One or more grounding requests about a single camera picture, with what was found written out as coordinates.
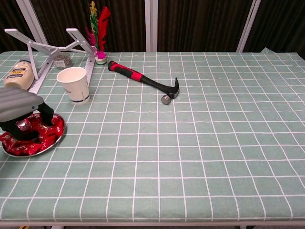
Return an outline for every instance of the claw hammer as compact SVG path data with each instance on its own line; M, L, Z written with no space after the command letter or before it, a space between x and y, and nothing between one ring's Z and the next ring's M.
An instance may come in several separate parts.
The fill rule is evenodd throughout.
M148 84L148 85L153 86L153 87L159 89L160 91L166 93L166 95L164 95L161 98L161 102L165 105L169 104L171 102L171 100L176 98L179 94L179 83L178 83L177 78L175 79L175 87L169 87L169 86L163 85L161 83L158 83L154 80L151 80L150 78L146 77L142 73L139 73L135 70L127 68L114 61L110 61L108 63L108 70L120 73L133 80Z

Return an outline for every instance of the paper cup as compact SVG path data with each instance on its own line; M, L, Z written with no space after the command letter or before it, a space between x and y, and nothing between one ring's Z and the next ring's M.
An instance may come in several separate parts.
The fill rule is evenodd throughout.
M90 99L85 69L66 68L57 74L57 81L61 83L73 103L84 104Z

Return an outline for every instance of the silver plate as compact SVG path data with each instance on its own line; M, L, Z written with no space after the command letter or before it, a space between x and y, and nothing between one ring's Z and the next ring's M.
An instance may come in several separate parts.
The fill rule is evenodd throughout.
M60 118L63 120L63 134L62 134L62 136L63 136L63 135L64 135L64 132L65 132L65 128L66 128L65 121L64 121L63 117L61 117L59 114L54 113L53 116L58 116L58 117L60 117ZM17 126L23 126L23 125L25 125L24 120L17 122ZM56 142L54 142L54 143L53 143L51 146L49 146L48 148L46 148L46 149L44 149L44 150L42 150L42 151L40 151L40 152L38 152L38 153L36 153L36 154L33 154L33 155L16 156L16 155L13 155L13 154L10 154L9 152L7 152L7 151L4 149L3 145L2 145L2 148L3 148L3 151L4 151L5 154L7 154L7 155L9 155L9 156L12 156L12 157L31 157L31 156L36 156L36 155L39 155L39 154L42 154L42 153L46 152L48 149L50 149L52 146L54 146L56 143L58 143L58 142L60 141L60 139L62 138L62 136L60 136L60 137L56 140Z

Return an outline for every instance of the dark curtain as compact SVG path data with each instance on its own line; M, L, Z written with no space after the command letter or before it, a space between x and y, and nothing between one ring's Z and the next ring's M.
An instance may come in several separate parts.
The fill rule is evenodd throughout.
M90 0L31 0L50 45L66 46L73 39L66 28L77 28L86 37L90 28ZM102 7L111 12L107 28L107 52L144 52L144 0L96 0L98 16Z
M305 54L305 0L262 0L244 52Z
M26 44L5 33L4 29L17 29L33 39L16 0L0 0L0 53L28 49Z
M235 52L252 0L159 0L158 51Z

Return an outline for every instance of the metal pole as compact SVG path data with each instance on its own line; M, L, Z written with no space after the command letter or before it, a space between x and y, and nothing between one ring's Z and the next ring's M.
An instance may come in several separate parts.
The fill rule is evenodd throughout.
M236 52L243 52L261 0L253 0Z
M36 42L48 44L30 0L16 0Z
M151 9L151 51L158 51L158 0L150 0Z
M146 51L151 51L151 8L150 0L145 0Z

